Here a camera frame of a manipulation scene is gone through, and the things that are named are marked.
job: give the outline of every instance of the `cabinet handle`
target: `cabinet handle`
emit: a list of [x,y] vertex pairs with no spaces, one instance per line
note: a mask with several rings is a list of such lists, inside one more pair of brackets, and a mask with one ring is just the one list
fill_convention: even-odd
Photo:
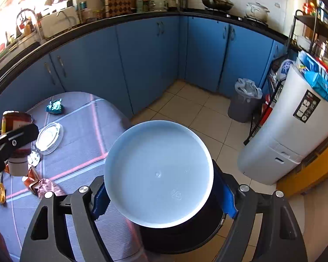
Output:
[[61,67],[62,67],[62,70],[63,70],[63,75],[66,78],[67,77],[67,73],[66,73],[66,70],[64,69],[64,64],[62,62],[62,58],[58,55],[57,56],[57,59],[58,59],[59,63],[61,64]]
[[160,33],[161,33],[161,26],[160,26],[160,24],[157,22],[157,26],[158,26],[158,33],[157,33],[157,36],[159,36],[160,35]]
[[56,85],[56,83],[55,83],[55,81],[54,81],[54,79],[53,79],[53,77],[52,77],[52,73],[51,73],[51,70],[50,70],[49,65],[45,62],[45,63],[44,63],[44,66],[45,66],[46,70],[48,71],[48,73],[50,74],[50,77],[51,77],[51,81],[52,81],[52,83],[53,83],[54,85]]
[[234,32],[234,28],[232,28],[231,40],[234,40],[236,33]]
[[225,30],[224,30],[224,32],[223,32],[223,36],[222,36],[222,37],[223,37],[223,39],[225,39],[225,38],[226,38],[226,34],[227,34],[227,28],[226,28],[226,27],[224,27],[224,29],[225,29]]
[[162,26],[163,26],[163,28],[162,28],[162,34],[164,33],[164,30],[165,30],[165,28],[164,28],[164,24],[163,24],[163,22],[161,22],[161,24],[162,24]]

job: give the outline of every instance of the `white pot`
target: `white pot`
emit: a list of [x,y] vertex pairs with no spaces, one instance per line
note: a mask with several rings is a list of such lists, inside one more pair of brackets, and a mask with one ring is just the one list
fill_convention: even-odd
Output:
[[270,11],[268,10],[268,8],[259,3],[248,3],[246,8],[246,17],[267,23],[267,13],[269,12]]

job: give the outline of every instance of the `gray trash bin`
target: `gray trash bin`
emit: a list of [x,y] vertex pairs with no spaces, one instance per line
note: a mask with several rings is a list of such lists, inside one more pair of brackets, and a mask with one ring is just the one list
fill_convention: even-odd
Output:
[[262,97],[262,91],[249,79],[241,79],[235,83],[235,93],[231,98],[228,116],[238,122],[248,122]]

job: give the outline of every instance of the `purple tablecloth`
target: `purple tablecloth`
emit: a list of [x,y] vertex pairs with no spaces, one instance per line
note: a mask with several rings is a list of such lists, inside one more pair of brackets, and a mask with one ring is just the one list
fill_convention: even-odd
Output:
[[[48,114],[50,100],[62,98],[64,112]],[[41,129],[50,122],[64,128],[63,139],[51,154],[42,156],[37,171],[54,180],[66,194],[89,185],[103,174],[103,164],[114,141],[130,127],[128,119],[106,100],[88,93],[62,93],[40,102],[28,111]],[[23,185],[21,177],[4,173],[7,202],[0,205],[0,232],[13,261],[19,261],[27,228],[40,200]],[[66,215],[68,232],[76,261],[84,258],[75,234],[73,219]],[[106,214],[96,221],[100,235],[114,261],[147,261],[137,226],[110,203]]]

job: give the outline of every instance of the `bag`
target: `bag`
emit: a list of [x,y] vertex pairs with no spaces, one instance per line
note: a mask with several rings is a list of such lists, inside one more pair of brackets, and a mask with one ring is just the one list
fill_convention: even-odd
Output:
[[328,101],[328,81],[322,77],[321,73],[305,71],[304,76],[314,91]]
[[261,89],[257,88],[255,83],[250,79],[238,78],[234,88],[239,95],[248,98],[247,102],[249,102],[251,98],[256,98],[257,100],[262,98]]
[[294,62],[290,59],[285,59],[282,62],[281,66],[279,67],[279,69],[276,72],[276,76],[279,81],[287,77],[289,68],[292,64],[294,64]]

